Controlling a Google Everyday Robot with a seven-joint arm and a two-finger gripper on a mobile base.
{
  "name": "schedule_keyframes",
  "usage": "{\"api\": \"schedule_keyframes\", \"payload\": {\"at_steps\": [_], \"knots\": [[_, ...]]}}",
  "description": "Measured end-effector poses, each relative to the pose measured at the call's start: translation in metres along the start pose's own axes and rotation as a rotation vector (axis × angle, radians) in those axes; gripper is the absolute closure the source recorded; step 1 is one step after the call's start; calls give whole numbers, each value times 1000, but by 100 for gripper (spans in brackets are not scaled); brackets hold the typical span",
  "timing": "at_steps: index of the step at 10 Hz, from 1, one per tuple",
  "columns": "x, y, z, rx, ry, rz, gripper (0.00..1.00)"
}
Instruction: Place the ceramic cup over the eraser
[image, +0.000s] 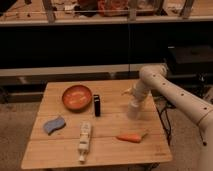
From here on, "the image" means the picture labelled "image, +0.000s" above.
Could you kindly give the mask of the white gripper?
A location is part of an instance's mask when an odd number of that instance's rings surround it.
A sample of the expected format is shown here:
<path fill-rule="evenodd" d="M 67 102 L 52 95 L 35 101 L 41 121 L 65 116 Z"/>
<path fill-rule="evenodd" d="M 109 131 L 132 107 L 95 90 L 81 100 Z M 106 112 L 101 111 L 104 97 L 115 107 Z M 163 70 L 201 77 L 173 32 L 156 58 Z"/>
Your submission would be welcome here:
<path fill-rule="evenodd" d="M 122 92 L 122 95 L 131 95 L 132 101 L 140 103 L 143 100 L 143 96 L 141 95 L 140 91 L 135 87 L 132 86 Z"/>

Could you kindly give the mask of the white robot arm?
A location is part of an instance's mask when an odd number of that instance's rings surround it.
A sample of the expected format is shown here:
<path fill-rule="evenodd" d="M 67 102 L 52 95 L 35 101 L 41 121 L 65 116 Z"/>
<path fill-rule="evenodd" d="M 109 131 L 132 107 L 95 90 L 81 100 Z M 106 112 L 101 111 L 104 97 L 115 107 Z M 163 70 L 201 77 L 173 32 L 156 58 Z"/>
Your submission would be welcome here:
<path fill-rule="evenodd" d="M 145 65 L 140 69 L 139 80 L 126 90 L 133 96 L 127 116 L 139 119 L 143 101 L 152 89 L 157 90 L 203 132 L 206 146 L 201 149 L 196 171 L 213 171 L 213 105 L 168 81 L 166 75 L 164 65 Z"/>

